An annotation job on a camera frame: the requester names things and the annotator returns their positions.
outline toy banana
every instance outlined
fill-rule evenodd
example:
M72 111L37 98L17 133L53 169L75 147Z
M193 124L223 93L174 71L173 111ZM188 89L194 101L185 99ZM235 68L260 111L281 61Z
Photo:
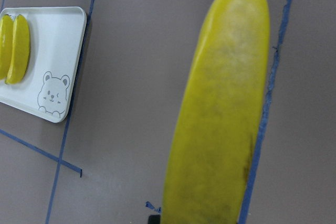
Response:
M0 19L0 80L7 76L12 57L13 20L9 15Z
M12 58L6 84L15 84L25 75L30 52L29 25L26 18L18 15L13 24Z
M235 224L260 122L267 0L214 0L204 20L167 166L161 224Z

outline cartoon bear illustration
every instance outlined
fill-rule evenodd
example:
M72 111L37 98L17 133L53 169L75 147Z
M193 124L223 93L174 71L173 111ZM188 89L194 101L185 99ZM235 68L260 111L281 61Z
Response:
M67 75L61 78L53 77L51 72L43 76L43 86L37 97L40 111L61 117L67 105L67 89L70 86L70 78Z

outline plastic banana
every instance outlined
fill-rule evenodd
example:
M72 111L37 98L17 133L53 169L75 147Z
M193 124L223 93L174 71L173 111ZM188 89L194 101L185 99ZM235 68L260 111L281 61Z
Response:
M204 20L167 166L161 224L235 224L260 122L267 0L214 0Z
M15 84L25 75L30 52L29 25L26 18L18 15L13 24L12 58L6 84Z
M0 80L7 76L12 57L13 20L4 15L0 19Z

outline black object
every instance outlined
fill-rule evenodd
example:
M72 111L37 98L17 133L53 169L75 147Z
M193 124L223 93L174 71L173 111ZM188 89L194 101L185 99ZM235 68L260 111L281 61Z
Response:
M148 224L160 224L161 215L149 215Z

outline tray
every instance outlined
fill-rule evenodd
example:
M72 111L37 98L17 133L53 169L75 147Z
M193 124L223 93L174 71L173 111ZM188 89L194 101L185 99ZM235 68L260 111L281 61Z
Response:
M0 81L0 102L48 121L67 116L81 51L86 13L80 7L6 8L29 24L30 59L20 83Z

